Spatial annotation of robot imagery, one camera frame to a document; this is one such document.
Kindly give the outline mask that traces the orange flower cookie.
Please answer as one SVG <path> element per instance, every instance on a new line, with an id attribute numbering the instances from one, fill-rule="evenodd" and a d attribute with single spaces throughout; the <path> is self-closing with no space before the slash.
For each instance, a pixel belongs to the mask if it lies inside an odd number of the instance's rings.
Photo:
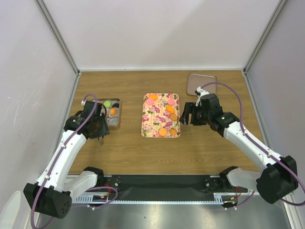
<path id="1" fill-rule="evenodd" d="M 171 128 L 170 131 L 169 131 L 169 133 L 170 133 L 171 136 L 175 136 L 175 135 L 177 135 L 178 132 L 177 132 L 176 129 Z"/>

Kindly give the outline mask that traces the green cookie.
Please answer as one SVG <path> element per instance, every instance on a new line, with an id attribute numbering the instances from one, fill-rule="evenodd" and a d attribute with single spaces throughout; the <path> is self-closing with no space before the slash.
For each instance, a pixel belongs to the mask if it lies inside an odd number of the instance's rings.
<path id="1" fill-rule="evenodd" d="M 112 104 L 111 104 L 110 101 L 104 101 L 104 102 L 103 102 L 103 105 L 104 105 L 106 108 L 110 108 Z"/>

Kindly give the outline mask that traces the black sandwich cookie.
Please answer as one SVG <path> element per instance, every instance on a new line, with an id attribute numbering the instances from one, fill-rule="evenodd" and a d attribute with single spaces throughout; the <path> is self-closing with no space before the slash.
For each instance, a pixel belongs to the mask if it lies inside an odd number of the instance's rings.
<path id="1" fill-rule="evenodd" d="M 119 108 L 120 107 L 120 104 L 119 103 L 114 103 L 113 105 L 112 105 L 112 108 Z"/>

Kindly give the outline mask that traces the brown tin lid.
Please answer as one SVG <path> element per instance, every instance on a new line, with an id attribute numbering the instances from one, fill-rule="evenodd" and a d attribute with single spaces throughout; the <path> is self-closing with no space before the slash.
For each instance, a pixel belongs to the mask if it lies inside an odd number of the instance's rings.
<path id="1" fill-rule="evenodd" d="M 186 93 L 188 95 L 196 95 L 195 90 L 200 86 L 204 86 L 208 83 L 217 82 L 215 76 L 192 73 L 188 76 Z"/>

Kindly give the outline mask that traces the metal serving tongs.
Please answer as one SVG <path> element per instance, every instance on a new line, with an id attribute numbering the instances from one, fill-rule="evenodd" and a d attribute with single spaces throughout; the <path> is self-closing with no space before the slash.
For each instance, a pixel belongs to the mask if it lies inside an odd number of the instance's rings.
<path id="1" fill-rule="evenodd" d="M 99 138 L 98 138 L 98 141 L 99 141 L 99 144 L 100 144 L 101 146 L 104 145 L 104 137 L 99 137 Z"/>

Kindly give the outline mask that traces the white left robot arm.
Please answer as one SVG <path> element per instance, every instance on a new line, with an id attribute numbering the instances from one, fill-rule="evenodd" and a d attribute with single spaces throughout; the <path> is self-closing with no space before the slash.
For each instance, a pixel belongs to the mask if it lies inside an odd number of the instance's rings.
<path id="1" fill-rule="evenodd" d="M 66 176 L 83 145 L 89 139 L 109 135 L 106 107 L 96 101 L 83 101 L 83 110 L 67 119 L 61 141 L 44 172 L 34 184 L 27 183 L 23 194 L 34 212 L 64 218 L 72 201 L 92 188 L 100 191 L 106 183 L 104 172 L 86 167 L 71 181 Z"/>

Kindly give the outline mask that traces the plain brown round cookie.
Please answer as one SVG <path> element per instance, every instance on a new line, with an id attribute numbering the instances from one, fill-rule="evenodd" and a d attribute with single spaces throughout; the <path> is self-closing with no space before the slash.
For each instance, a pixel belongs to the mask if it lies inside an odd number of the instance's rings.
<path id="1" fill-rule="evenodd" d="M 177 119 L 178 116 L 175 113 L 171 114 L 171 120 L 176 121 Z"/>

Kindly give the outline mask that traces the orange fish shaped cookie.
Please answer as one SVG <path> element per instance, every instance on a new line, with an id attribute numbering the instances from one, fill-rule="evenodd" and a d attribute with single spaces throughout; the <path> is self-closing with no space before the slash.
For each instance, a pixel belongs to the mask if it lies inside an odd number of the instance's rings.
<path id="1" fill-rule="evenodd" d="M 167 110 L 169 113 L 171 113 L 171 114 L 175 113 L 174 108 L 173 108 L 172 106 L 170 106 L 170 105 L 167 105 L 167 106 L 166 106 L 166 110 Z"/>

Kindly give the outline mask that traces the pink cookie right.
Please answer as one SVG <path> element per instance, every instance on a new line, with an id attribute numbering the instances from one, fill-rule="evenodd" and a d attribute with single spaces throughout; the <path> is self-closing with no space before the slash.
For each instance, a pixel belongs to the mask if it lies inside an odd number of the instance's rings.
<path id="1" fill-rule="evenodd" d="M 168 105 L 174 105 L 175 104 L 175 100 L 173 100 L 173 99 L 169 99 L 168 100 Z"/>

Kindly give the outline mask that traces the pink cookie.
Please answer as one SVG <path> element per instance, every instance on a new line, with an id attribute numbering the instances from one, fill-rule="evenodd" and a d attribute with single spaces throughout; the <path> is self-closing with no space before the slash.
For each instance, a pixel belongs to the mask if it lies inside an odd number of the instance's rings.
<path id="1" fill-rule="evenodd" d="M 154 103 L 154 100 L 153 100 L 152 98 L 148 98 L 148 99 L 146 100 L 146 103 L 147 103 L 148 105 L 152 105 L 152 104 Z"/>
<path id="2" fill-rule="evenodd" d="M 168 100 L 168 105 L 174 105 L 175 104 L 175 100 L 173 100 L 173 99 L 169 99 Z"/>

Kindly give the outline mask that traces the brown cookie tin box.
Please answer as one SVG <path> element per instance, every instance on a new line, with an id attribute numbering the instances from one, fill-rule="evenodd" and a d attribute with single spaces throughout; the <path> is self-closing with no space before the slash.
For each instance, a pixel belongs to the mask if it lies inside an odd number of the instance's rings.
<path id="1" fill-rule="evenodd" d="M 101 110 L 101 114 L 106 114 L 107 125 L 110 130 L 116 131 L 120 129 L 122 103 L 119 98 L 99 98 L 98 102 L 103 104 L 106 108 Z"/>

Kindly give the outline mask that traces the floral serving tray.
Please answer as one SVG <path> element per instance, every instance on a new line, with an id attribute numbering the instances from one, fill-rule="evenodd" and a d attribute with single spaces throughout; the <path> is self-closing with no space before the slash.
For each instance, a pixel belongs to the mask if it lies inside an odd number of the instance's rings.
<path id="1" fill-rule="evenodd" d="M 152 105 L 148 105 L 146 100 L 151 94 L 156 94 L 158 99 L 154 101 Z M 175 110 L 175 114 L 178 116 L 176 121 L 171 120 L 171 113 L 166 110 L 168 100 L 175 100 L 175 104 L 172 107 Z M 180 101 L 178 94 L 174 93 L 147 93 L 143 96 L 142 105 L 142 124 L 141 135 L 145 138 L 178 138 L 181 134 L 181 128 L 179 123 L 180 117 Z M 158 134 L 159 129 L 165 128 L 168 133 L 165 137 L 161 137 Z M 177 130 L 177 135 L 171 136 L 169 131 L 171 128 Z"/>

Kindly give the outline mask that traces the dotted biscuit bottom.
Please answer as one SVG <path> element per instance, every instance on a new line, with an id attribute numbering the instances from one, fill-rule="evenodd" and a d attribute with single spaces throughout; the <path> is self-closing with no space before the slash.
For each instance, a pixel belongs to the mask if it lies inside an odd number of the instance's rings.
<path id="1" fill-rule="evenodd" d="M 159 131 L 158 131 L 158 134 L 159 134 L 161 137 L 165 137 L 165 136 L 167 135 L 167 133 L 168 133 L 168 131 L 167 131 L 167 129 L 165 129 L 165 128 L 161 128 L 161 129 L 159 129 Z"/>

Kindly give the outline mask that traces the orange round cookie tray top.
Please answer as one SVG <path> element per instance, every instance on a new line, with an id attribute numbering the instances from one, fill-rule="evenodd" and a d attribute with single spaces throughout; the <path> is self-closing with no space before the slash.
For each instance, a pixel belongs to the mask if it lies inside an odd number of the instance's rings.
<path id="1" fill-rule="evenodd" d="M 153 99 L 154 101 L 158 99 L 158 96 L 156 94 L 151 94 L 149 96 L 150 99 Z"/>

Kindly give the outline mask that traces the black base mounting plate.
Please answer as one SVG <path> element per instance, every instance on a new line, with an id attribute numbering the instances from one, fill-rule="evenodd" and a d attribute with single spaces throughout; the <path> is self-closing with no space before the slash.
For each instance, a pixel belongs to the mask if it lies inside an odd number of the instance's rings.
<path id="1" fill-rule="evenodd" d="M 225 183 L 219 175 L 107 175 L 104 178 L 105 188 L 91 191 L 115 191 L 118 195 L 120 190 L 129 188 L 151 188 L 151 189 L 174 189 L 193 188 L 206 193 L 235 191 L 243 194 L 248 191 L 244 187 L 231 187 Z"/>

